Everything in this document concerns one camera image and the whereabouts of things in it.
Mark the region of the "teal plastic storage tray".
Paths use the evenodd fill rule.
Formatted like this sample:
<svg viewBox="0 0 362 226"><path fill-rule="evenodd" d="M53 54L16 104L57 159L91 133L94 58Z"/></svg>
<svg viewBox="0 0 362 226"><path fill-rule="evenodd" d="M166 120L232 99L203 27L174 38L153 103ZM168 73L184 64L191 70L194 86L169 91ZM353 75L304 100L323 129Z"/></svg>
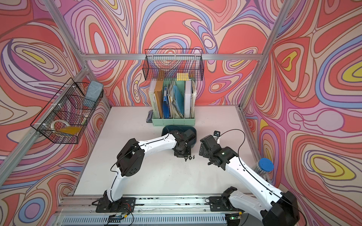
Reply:
<svg viewBox="0 0 362 226"><path fill-rule="evenodd" d="M188 130L193 132L192 137L190 136L190 133L187 133ZM194 127L188 125L167 125L162 129L161 136L167 135L169 132L173 131L177 131L179 137L187 138L188 145L190 145L191 148L195 146L197 140L197 130Z"/></svg>

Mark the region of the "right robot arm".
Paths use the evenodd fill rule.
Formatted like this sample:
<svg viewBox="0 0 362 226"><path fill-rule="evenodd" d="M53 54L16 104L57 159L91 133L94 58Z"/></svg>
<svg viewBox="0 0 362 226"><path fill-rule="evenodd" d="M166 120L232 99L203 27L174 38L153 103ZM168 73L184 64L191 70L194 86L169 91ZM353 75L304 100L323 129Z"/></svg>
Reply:
<svg viewBox="0 0 362 226"><path fill-rule="evenodd" d="M200 155L209 164L222 168L240 181L254 197L230 187L224 192L224 200L262 221L265 226L294 226L300 220L297 198L291 192L282 192L254 172L229 147L221 147L208 135L201 139Z"/></svg>

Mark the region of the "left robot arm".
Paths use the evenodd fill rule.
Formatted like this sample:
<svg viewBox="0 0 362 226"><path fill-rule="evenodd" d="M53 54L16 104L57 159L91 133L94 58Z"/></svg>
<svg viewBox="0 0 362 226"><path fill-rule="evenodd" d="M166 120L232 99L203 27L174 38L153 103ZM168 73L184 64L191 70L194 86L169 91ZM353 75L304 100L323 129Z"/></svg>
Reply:
<svg viewBox="0 0 362 226"><path fill-rule="evenodd" d="M123 198L124 190L129 177L134 176L141 169L143 160L148 156L172 150L177 158L188 159L191 149L196 143L197 135L192 129L186 131L170 131L167 134L146 141L130 139L117 155L115 178L102 198L94 201L97 213L125 212L131 204Z"/></svg>

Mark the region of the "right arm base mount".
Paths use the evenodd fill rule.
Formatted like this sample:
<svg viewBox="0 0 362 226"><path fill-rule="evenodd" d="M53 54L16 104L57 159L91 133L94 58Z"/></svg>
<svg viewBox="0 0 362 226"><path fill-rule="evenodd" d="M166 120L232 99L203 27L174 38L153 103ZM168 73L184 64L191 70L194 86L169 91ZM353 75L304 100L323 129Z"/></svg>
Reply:
<svg viewBox="0 0 362 226"><path fill-rule="evenodd" d="M242 211L241 209L234 208L230 201L231 194L237 191L237 188L231 186L227 188L220 196L210 196L207 198L207 202L210 206L211 212L222 211Z"/></svg>

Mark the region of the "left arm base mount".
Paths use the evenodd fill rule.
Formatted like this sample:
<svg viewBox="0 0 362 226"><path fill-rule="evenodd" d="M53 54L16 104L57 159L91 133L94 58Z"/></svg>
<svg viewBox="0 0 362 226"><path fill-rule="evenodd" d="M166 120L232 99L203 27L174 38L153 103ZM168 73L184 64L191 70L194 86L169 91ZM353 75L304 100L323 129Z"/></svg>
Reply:
<svg viewBox="0 0 362 226"><path fill-rule="evenodd" d="M107 196L101 197L91 203L96 206L97 213L125 213L133 212L136 198L121 198L118 201L111 202Z"/></svg>

